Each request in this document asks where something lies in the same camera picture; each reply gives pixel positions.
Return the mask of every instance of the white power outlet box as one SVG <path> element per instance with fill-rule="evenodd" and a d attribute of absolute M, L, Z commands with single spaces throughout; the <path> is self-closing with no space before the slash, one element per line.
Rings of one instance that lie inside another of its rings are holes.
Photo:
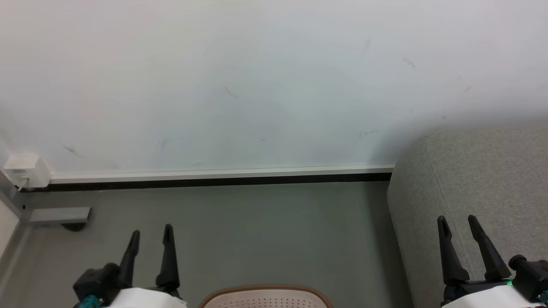
<path fill-rule="evenodd" d="M 38 155 L 24 154 L 11 155 L 4 165 L 4 174 L 13 183 L 21 185 L 26 183 L 25 187 L 46 187 L 52 178 L 52 172 Z"/>

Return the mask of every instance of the floor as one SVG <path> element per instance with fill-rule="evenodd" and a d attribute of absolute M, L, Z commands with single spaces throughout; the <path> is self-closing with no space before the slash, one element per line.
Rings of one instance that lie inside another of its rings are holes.
<path fill-rule="evenodd" d="M 88 268 L 119 263 L 141 231 L 134 286 L 154 285 L 164 225 L 173 225 L 181 287 L 196 308 L 218 289 L 303 284 L 334 307 L 412 307 L 386 205 L 388 182 L 33 193 L 35 207 L 93 207 L 81 232 L 29 235 L 2 308 L 72 307 Z"/>

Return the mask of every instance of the black wheel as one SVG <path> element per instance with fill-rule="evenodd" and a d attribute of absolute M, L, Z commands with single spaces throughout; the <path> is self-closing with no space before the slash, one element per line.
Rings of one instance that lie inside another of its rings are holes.
<path fill-rule="evenodd" d="M 65 229 L 72 231 L 72 232 L 79 232 L 84 229 L 85 225 L 87 223 L 73 223 L 73 224 L 61 224 Z"/>

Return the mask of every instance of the gray upholstery fabric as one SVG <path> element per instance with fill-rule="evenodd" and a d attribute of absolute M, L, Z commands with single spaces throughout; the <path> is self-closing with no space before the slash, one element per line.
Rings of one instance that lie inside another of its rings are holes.
<path fill-rule="evenodd" d="M 467 217 L 475 215 L 507 263 L 548 259 L 548 126 L 437 132 L 397 163 L 388 191 L 416 308 L 443 300 L 436 219 L 445 215 L 472 280 L 485 268 Z"/>

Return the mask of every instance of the white baseboard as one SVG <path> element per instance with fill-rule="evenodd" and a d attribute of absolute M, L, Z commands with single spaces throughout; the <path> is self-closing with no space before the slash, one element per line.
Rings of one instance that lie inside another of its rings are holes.
<path fill-rule="evenodd" d="M 258 177 L 265 177 L 265 176 L 390 173 L 392 172 L 393 169 L 394 169 L 394 164 L 381 164 L 381 165 L 360 165 L 360 166 L 173 171 L 173 172 L 143 172 L 143 173 L 104 173 L 104 174 L 54 173 L 50 181 L 50 184 L 258 178 Z"/>

